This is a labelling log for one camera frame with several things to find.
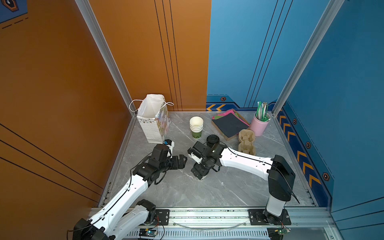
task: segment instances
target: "white rope handle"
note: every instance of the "white rope handle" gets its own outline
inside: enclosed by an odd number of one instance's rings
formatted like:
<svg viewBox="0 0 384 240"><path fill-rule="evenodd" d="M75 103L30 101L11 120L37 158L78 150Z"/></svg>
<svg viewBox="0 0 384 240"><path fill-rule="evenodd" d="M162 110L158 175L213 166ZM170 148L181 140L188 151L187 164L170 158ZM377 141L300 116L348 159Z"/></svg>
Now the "white rope handle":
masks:
<svg viewBox="0 0 384 240"><path fill-rule="evenodd" d="M132 100L132 102L129 104L129 109L130 109L132 112L136 112L137 110L139 110L138 108L137 108L135 111L131 109L131 104L132 104L134 101L144 101L144 100L140 100L140 99Z"/></svg>
<svg viewBox="0 0 384 240"><path fill-rule="evenodd" d="M165 102L165 104L164 104L163 106L161 106L161 108L164 107L165 105L173 106L173 105L175 105L175 104L172 103L172 102L167 102L167 103Z"/></svg>

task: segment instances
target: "marble floor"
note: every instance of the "marble floor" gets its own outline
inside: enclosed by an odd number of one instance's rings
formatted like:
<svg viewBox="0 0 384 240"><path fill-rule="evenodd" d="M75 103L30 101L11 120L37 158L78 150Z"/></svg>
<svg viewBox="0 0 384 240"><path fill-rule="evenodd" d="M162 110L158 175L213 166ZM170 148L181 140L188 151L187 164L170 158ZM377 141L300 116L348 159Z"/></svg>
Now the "marble floor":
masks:
<svg viewBox="0 0 384 240"><path fill-rule="evenodd" d="M241 111L240 114L250 123L254 112ZM238 139L225 141L211 124L211 118L215 115L217 112L170 113L171 126L167 138L175 142L173 154L187 156L187 149L198 141L192 137L189 129L189 119L193 116L200 116L204 120L200 142L205 142L207 136L216 134L229 147L237 150ZM256 137L254 142L256 155L260 157L274 157L275 154L283 156L295 171L296 179L293 191L300 201L299 204L292 197L286 205L313 206L305 185L297 175L302 172L296 172L279 131L280 129L271 121L264 134ZM136 121L113 183L111 197L129 179L130 168L150 153L155 145L147 142L139 122ZM193 164L194 161L188 159L184 169L169 170L160 184L152 184L133 205L141 199L146 199L158 207L266 206L269 196L268 182L262 178L232 167L221 167L219 172L210 171L204 180L198 180L191 172Z"/></svg>

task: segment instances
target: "black cup lid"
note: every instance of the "black cup lid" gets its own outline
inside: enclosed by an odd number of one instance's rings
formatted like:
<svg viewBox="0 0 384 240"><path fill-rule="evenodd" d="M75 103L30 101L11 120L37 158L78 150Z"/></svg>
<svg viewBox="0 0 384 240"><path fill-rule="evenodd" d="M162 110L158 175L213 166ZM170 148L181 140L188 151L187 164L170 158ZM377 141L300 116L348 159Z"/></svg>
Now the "black cup lid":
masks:
<svg viewBox="0 0 384 240"><path fill-rule="evenodd" d="M209 135L207 137L207 146L208 147L213 147L214 144L216 143L219 143L220 142L220 138L217 136L217 135Z"/></svg>

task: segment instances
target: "white robotic arm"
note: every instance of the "white robotic arm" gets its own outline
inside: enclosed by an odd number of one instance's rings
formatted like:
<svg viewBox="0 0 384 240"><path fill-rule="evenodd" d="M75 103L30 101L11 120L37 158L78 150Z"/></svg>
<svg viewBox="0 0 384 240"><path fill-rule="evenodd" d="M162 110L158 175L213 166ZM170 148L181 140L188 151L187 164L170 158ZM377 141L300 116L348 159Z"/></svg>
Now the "white robotic arm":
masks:
<svg viewBox="0 0 384 240"><path fill-rule="evenodd" d="M234 167L255 174L268 181L270 197L264 211L265 221L277 225L281 222L282 211L291 199L295 174L286 160L279 155L257 157L233 150L216 143L212 147L200 142L188 150L188 155L196 163L192 173L200 180L206 178L210 169L218 172L221 166Z"/></svg>
<svg viewBox="0 0 384 240"><path fill-rule="evenodd" d="M172 156L174 146L169 139L156 145L152 155L134 167L131 178L98 213L88 221L77 222L73 240L121 240L138 225L153 223L156 206L147 200L139 201L131 212L124 213L152 183L158 184L167 170L185 167L184 155ZM156 182L162 172L163 177Z"/></svg>
<svg viewBox="0 0 384 240"><path fill-rule="evenodd" d="M184 155L173 156L173 147L174 142L168 139L164 144L156 145L152 155L134 167L131 178L98 213L88 221L81 219L77 222L73 240L121 240L138 225L153 223L156 206L147 200L138 202L128 214L125 212L152 183L158 184L167 170L185 167L187 158ZM217 172L221 166L235 167L267 180L270 197L264 210L264 220L274 225L281 223L282 210L291 199L295 180L295 174L283 157L257 157L219 143L208 147L200 142L188 149L188 155L196 161L191 171L200 180L207 176L210 169ZM163 177L156 182L162 172Z"/></svg>

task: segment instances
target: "stacked paper cups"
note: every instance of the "stacked paper cups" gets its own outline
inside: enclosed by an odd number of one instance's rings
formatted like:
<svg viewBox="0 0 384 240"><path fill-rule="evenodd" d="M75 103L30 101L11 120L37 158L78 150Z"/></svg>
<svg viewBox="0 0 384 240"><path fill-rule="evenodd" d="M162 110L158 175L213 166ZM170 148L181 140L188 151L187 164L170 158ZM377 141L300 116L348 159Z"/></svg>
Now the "stacked paper cups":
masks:
<svg viewBox="0 0 384 240"><path fill-rule="evenodd" d="M192 131L192 137L200 138L203 131L203 119L201 117L193 117L189 120L189 127Z"/></svg>

